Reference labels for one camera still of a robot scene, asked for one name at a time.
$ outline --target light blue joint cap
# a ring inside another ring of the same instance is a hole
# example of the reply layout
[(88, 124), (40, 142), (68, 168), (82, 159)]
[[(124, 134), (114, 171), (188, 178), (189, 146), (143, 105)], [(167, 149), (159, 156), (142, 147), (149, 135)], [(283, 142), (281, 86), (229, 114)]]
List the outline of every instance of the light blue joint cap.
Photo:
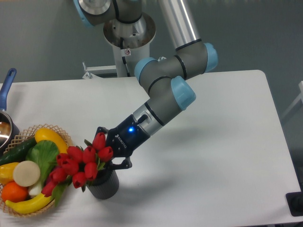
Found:
[(141, 75), (143, 68), (151, 61), (156, 61), (156, 59), (151, 58), (151, 57), (143, 58), (136, 64), (136, 67), (134, 68), (134, 75), (136, 76), (136, 78), (139, 82), (140, 82), (140, 75)]
[(206, 46), (206, 49), (207, 49), (207, 66), (206, 66), (205, 72), (209, 72), (217, 67), (218, 54), (212, 44), (205, 43), (204, 45)]
[(78, 11), (78, 14), (82, 20), (82, 22), (84, 23), (85, 27), (93, 27), (93, 25), (86, 19), (86, 17), (84, 16), (81, 8), (80, 8), (80, 5), (79, 5), (79, 2), (78, 0), (74, 0), (74, 4), (76, 6), (76, 9)]
[(187, 82), (181, 77), (177, 76), (170, 82), (172, 93), (181, 110), (192, 104), (196, 99), (196, 94)]

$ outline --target orange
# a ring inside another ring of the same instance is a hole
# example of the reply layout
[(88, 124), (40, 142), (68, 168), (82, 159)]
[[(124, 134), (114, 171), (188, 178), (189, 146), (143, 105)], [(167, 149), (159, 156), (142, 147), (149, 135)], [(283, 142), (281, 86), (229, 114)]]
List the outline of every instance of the orange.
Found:
[(2, 189), (1, 198), (5, 202), (22, 202), (27, 198), (28, 192), (26, 187), (19, 186), (16, 182), (10, 182)]

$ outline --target tulip bouquet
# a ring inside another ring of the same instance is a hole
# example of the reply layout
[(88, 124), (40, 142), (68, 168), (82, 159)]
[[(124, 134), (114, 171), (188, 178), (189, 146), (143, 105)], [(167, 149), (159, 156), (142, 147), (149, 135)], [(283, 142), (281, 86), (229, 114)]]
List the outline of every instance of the tulip bouquet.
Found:
[(45, 197), (52, 196), (58, 204), (64, 190), (72, 183), (75, 188), (85, 191), (86, 185), (92, 185), (99, 171), (112, 159), (113, 150), (105, 147), (105, 134), (98, 133), (93, 142), (84, 140), (87, 147), (69, 146), (67, 154), (56, 157), (57, 166), (49, 174), (42, 190)]

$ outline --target green cucumber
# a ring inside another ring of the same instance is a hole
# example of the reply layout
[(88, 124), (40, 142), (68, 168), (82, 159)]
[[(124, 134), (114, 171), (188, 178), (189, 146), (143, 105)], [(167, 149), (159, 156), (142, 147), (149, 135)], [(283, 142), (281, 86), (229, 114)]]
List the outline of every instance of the green cucumber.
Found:
[(0, 166), (25, 160), (28, 150), (36, 144), (37, 142), (34, 137), (19, 143), (0, 157)]

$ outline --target green lettuce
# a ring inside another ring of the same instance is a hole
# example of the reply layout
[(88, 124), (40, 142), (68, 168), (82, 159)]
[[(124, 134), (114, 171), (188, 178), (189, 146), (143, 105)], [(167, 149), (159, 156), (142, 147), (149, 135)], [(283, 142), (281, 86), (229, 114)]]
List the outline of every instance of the green lettuce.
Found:
[(26, 160), (35, 162), (40, 168), (40, 183), (43, 187), (52, 169), (57, 165), (56, 157), (59, 150), (55, 143), (49, 140), (38, 142), (33, 149), (29, 150)]

